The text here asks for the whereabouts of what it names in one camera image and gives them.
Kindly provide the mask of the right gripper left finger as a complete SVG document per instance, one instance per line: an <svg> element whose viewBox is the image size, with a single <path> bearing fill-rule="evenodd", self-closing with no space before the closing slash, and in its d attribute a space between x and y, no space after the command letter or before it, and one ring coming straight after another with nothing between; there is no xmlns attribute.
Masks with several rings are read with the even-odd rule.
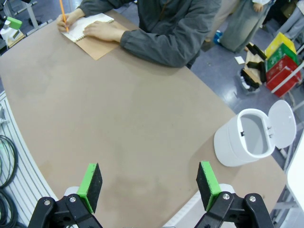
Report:
<svg viewBox="0 0 304 228"><path fill-rule="evenodd" d="M76 193L56 201L52 197L38 200L29 228L100 228L94 216L103 179L98 163L88 165Z"/></svg>

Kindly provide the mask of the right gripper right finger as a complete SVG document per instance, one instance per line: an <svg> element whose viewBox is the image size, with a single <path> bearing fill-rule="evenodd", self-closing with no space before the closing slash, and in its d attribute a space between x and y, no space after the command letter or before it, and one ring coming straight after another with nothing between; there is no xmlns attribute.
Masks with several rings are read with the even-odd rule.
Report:
<svg viewBox="0 0 304 228"><path fill-rule="evenodd" d="M244 198L222 191L208 161L201 161L196 182L206 213L197 222L197 228L219 228L230 222L237 228L273 228L266 205L257 193Z"/></svg>

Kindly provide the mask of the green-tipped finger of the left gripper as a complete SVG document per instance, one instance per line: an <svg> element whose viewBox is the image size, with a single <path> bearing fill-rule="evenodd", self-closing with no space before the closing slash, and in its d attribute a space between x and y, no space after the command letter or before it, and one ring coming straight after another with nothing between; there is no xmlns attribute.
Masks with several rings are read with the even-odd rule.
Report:
<svg viewBox="0 0 304 228"><path fill-rule="evenodd" d="M12 29L20 29L22 26L22 21L12 18L12 17L7 17L7 22L8 22L8 27Z"/></svg>

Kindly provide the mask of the person's left hand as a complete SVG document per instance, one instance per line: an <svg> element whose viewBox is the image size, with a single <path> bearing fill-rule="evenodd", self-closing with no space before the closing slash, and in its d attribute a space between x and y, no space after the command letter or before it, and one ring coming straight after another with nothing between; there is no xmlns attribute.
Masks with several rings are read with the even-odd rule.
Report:
<svg viewBox="0 0 304 228"><path fill-rule="evenodd" d="M110 23L95 21L85 27L83 34L103 41L120 42L126 30L116 28Z"/></svg>

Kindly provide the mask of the person's right hand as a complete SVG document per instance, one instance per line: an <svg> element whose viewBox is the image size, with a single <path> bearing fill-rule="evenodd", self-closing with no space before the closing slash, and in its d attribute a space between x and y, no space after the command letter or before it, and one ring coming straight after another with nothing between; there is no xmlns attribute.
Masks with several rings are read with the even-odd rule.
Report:
<svg viewBox="0 0 304 228"><path fill-rule="evenodd" d="M65 32L69 26L74 24L78 19L84 17L85 14L81 9L76 9L71 13L65 15L66 20L64 20L64 16L60 14L56 20L57 29L60 32Z"/></svg>

